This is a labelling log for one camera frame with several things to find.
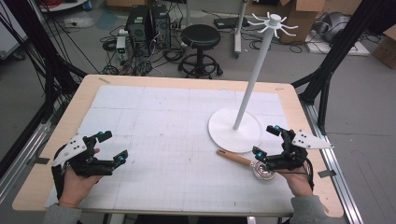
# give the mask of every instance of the robotic hand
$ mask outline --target robotic hand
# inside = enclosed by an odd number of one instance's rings
[[[113,161],[99,161],[94,157],[96,142],[101,143],[111,137],[111,131],[99,132],[91,137],[77,134],[68,144],[58,149],[51,167],[58,199],[64,191],[64,172],[67,166],[70,165],[76,175],[113,175],[113,171],[126,162],[127,150],[113,157]]]
[[[302,130],[295,133],[294,130],[287,131],[277,125],[275,127],[268,125],[266,131],[277,136],[281,135],[283,151],[279,155],[267,156],[265,151],[258,147],[253,147],[252,152],[256,155],[256,160],[264,163],[268,171],[274,172],[282,169],[292,171],[304,166],[304,163],[307,162],[309,173],[306,173],[308,174],[309,184],[313,188],[313,167],[311,161],[307,158],[308,152],[306,148],[333,148],[334,146]]]

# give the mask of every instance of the white stand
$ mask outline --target white stand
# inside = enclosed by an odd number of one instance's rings
[[[281,18],[276,14],[270,16],[270,14],[268,13],[268,18],[270,20],[259,19],[254,14],[253,17],[259,21],[264,22],[250,22],[250,24],[264,24],[266,27],[259,31],[259,33],[263,33],[265,31],[266,32],[264,33],[264,37],[262,39],[262,46],[260,48],[259,58],[254,65],[253,73],[250,77],[249,83],[247,84],[247,90],[245,91],[244,99],[239,108],[239,112],[236,116],[236,109],[223,108],[213,114],[208,124],[209,133],[213,141],[215,141],[218,146],[231,152],[248,152],[252,149],[253,146],[258,146],[262,141],[262,125],[257,121],[256,118],[254,118],[252,114],[248,112],[245,113],[248,105],[248,100],[251,93],[253,92],[253,88],[256,84],[260,70],[262,69],[262,63],[264,62],[268,48],[271,44],[272,37],[275,35],[278,38],[276,30],[280,29],[285,32],[285,34],[291,35],[286,32],[282,27],[286,27],[289,29],[297,28],[296,26],[288,27],[281,24],[281,22],[284,21],[286,18],[281,20]]]

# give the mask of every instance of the human hand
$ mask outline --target human hand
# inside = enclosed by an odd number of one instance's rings
[[[102,175],[92,175],[90,177],[76,175],[72,167],[67,167],[64,174],[64,191],[58,204],[64,207],[77,208],[102,177]]]
[[[303,167],[296,168],[292,171],[286,169],[277,170],[277,172],[288,181],[289,188],[294,196],[314,195]]]

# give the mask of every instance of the black stool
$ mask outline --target black stool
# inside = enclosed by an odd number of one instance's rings
[[[213,49],[220,42],[218,30],[208,25],[191,25],[181,32],[181,40],[193,49],[197,49],[197,53],[186,56],[178,65],[178,71],[187,73],[186,77],[209,77],[210,79],[212,79],[210,75],[215,70],[218,76],[223,74],[216,60],[204,54],[204,50]],[[196,62],[189,62],[188,59],[193,56],[197,57]]]

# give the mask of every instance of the sleeve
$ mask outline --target sleeve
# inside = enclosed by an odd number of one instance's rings
[[[293,206],[294,214],[290,219],[290,224],[333,223],[333,220],[324,213],[323,206],[317,195],[292,198],[291,205]]]
[[[57,204],[51,205],[44,216],[43,224],[76,224],[80,209],[62,207]]]

